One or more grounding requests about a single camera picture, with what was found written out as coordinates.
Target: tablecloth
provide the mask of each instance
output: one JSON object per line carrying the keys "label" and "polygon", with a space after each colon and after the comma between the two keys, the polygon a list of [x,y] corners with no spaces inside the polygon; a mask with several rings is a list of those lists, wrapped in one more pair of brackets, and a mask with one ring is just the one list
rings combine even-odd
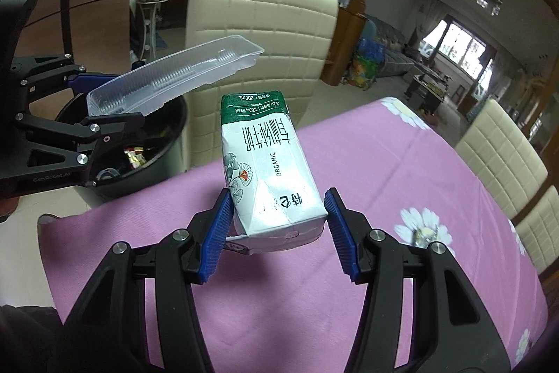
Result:
{"label": "tablecloth", "polygon": [[[336,187],[346,207],[401,242],[437,238],[477,289],[514,366],[547,322],[547,306],[510,221],[455,151],[395,98],[303,128],[298,136],[318,189]],[[66,318],[116,241],[157,243],[210,208],[224,186],[219,162],[40,225],[40,250],[55,305]],[[406,281],[397,365],[407,361],[412,288]],[[365,294],[342,273],[328,228],[284,252],[224,251],[208,283],[194,286],[216,372],[339,373]],[[161,365],[153,287],[146,295],[150,356]]]}

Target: cream leather chair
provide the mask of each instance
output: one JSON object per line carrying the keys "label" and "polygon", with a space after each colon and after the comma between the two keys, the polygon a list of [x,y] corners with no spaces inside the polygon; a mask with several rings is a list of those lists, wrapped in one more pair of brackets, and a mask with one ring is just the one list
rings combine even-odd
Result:
{"label": "cream leather chair", "polygon": [[455,147],[508,218],[532,199],[547,169],[513,120],[493,99]]}
{"label": "cream leather chair", "polygon": [[222,158],[224,94],[280,90],[296,126],[330,48],[337,0],[188,0],[186,47],[240,34],[265,49],[256,65],[185,95],[187,168]]}
{"label": "cream leather chair", "polygon": [[555,186],[549,187],[516,232],[538,273],[559,257],[559,194]]}

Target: black trash bin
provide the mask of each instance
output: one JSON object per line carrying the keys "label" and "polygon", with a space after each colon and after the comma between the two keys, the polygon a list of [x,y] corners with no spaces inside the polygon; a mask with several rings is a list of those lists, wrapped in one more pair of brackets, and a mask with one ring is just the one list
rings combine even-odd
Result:
{"label": "black trash bin", "polygon": [[[57,116],[57,121],[74,124],[87,116],[86,95],[79,94],[70,100]],[[184,97],[167,102],[145,118],[144,126],[126,135],[110,150],[94,160],[89,180],[93,187],[75,187],[90,207],[120,198],[155,185],[185,171],[182,135],[186,124],[187,106]],[[131,169],[125,148],[141,146],[147,162]]]}

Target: transparent plastic container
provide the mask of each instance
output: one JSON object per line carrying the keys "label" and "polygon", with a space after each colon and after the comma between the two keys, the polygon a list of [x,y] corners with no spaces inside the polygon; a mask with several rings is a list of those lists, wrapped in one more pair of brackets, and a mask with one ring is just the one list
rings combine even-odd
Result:
{"label": "transparent plastic container", "polygon": [[162,57],[87,94],[90,116],[142,113],[203,84],[252,67],[264,49],[241,36],[228,36]]}

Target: green carton band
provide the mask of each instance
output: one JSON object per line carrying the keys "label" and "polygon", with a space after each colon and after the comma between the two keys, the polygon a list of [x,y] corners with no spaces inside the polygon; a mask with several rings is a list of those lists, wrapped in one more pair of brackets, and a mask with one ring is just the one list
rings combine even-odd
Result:
{"label": "green carton band", "polygon": [[254,94],[227,94],[222,97],[222,125],[252,121],[272,113],[288,114],[279,90]]}

